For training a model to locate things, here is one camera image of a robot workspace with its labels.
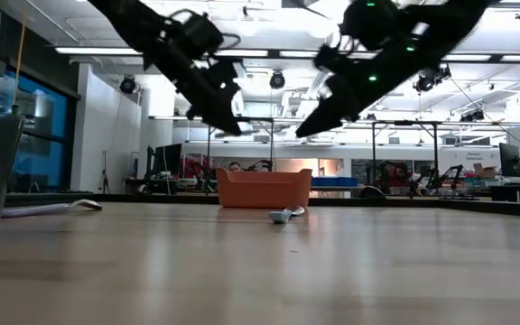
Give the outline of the black aluminium table frame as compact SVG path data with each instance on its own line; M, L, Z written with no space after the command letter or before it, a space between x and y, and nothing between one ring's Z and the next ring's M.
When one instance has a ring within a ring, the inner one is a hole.
M44 204L68 203L75 200L94 200L99 203L162 203L218 205L216 196L166 196L120 195L91 193L12 193L5 198L5 208L18 208ZM309 199L310 207L358 207L358 208L408 208L408 209L456 209L478 213L490 213L520 217L520 203L482 200L442 199Z

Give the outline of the orange plastic bin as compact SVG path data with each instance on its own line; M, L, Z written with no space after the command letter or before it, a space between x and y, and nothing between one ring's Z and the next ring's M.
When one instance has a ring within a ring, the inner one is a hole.
M230 172L216 169L219 204L230 209L284 209L309 204L311 169Z

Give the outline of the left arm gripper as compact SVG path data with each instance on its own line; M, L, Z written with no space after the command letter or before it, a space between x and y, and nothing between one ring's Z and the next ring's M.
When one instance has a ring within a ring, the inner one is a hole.
M240 135L241 129L232 112L232 102L241 87L235 82L233 62L220 60L208 67L193 64L190 82L184 96L192 106L186 113L189 120L200 117L204 124L221 131Z

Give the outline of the blue storage box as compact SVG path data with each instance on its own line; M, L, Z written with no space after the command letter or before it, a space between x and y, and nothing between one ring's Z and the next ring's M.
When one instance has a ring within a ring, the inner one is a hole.
M357 187L358 180L352 177L313 177L312 187Z

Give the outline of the black background rig frame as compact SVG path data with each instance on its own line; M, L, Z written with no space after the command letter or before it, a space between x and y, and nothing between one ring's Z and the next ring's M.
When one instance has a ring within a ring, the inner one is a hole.
M418 125L422 130L432 136L433 139L433 162L434 168L439 170L439 149L438 149L438 121L418 121L418 120L376 120L371 122L372 131L372 172L371 180L376 181L376 136L380 134L381 129L376 129L377 125L384 126L413 126Z
M275 120L274 120L274 118L272 118L272 117L237 116L236 121L238 123L247 123L250 125L258 124L262 127L262 129L264 129L268 133L268 136L269 136L269 142L264 141L264 142L258 143L258 144L269 144L269 149L270 149L269 159L268 160L262 159L258 162L255 162L254 164L250 165L247 168L240 166L239 167L240 171L241 172L243 172L243 171L260 172L262 170L266 170L268 172L271 172L275 165L275 149L274 149ZM216 130L217 130L217 128L212 129L212 127L210 125L208 126L207 140L206 140L206 146L207 146L206 157L207 157L208 167L210 167L210 168L211 168L211 159L210 159L211 136L214 134L214 132L216 132ZM245 130L245 131L241 131L240 135L253 135L255 133L255 131L260 131L260 130L255 130L255 129ZM219 138L225 138L225 137L232 136L232 134L229 134L228 132L223 132L221 135L218 134L218 135L214 135L214 136L219 137Z

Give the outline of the black computer monitor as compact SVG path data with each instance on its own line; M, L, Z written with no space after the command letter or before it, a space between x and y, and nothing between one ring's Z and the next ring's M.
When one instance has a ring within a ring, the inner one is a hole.
M177 175L181 166L181 144L158 146L153 149L151 174L168 172Z
M515 145L500 144L501 174L504 177L520 177L520 154Z

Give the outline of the large glass window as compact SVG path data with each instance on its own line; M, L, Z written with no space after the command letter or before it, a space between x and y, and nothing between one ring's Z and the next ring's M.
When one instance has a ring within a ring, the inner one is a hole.
M63 95L13 71L0 77L0 116L17 114L24 120L9 191L43 192L65 185L67 104Z

